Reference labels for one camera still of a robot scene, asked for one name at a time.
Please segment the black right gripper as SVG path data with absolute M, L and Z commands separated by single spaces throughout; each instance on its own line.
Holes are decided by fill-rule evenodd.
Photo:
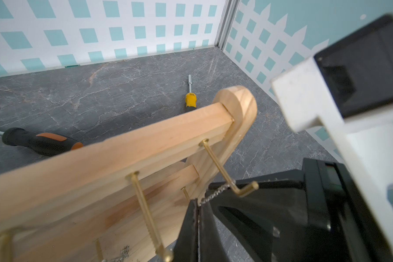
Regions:
M 393 262 L 347 168 L 305 158 L 302 171 L 254 178 L 253 193 L 225 190 L 209 204 L 255 262 Z

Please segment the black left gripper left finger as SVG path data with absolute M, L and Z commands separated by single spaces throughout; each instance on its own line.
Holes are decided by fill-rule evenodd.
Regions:
M 173 262 L 198 261 L 199 205 L 192 199 L 188 205 L 173 253 Z

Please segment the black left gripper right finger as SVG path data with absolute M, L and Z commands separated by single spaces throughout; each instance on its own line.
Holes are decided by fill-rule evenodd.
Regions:
M 203 204 L 199 208 L 199 261 L 229 262 L 210 204 Z

